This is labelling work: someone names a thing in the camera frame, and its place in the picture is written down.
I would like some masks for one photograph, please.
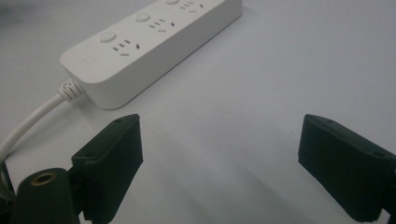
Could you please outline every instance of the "white power strip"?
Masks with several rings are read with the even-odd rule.
[[[242,14],[242,0],[159,0],[67,50],[61,64],[104,109],[131,101]]]

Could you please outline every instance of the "power switch button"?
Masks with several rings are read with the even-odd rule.
[[[174,4],[178,3],[178,0],[165,0],[165,3],[168,5],[174,5]]]
[[[108,31],[108,32],[101,34],[99,36],[99,40],[102,43],[108,43],[108,42],[113,41],[116,37],[117,37],[117,35],[114,32]]]
[[[142,12],[136,15],[136,21],[142,22],[142,21],[148,21],[150,18],[150,15],[147,12]]]

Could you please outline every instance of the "white surface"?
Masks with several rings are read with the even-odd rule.
[[[126,105],[242,13],[242,0],[194,1],[158,0],[68,49],[61,64],[99,107]],[[117,39],[100,43],[109,31]]]
[[[0,138],[68,75],[71,46],[147,1],[0,1]],[[304,114],[396,153],[396,2],[245,0],[244,14],[125,107],[59,106],[7,160],[15,185],[111,120],[144,163],[113,223],[355,223],[297,162]],[[386,223],[383,214],[378,223]]]

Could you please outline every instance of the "power cord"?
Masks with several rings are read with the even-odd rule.
[[[25,118],[17,128],[15,128],[0,144],[0,164],[2,164],[7,156],[12,152],[15,144],[23,137],[23,135],[33,127],[40,119],[48,114],[52,109],[58,106],[61,102],[71,102],[78,96],[84,94],[84,89],[75,81],[66,81],[58,89],[58,94],[50,98],[46,103],[36,109],[31,115]],[[5,185],[3,178],[4,173],[1,171],[0,178],[0,198],[6,201],[15,201],[15,192],[11,191]]]

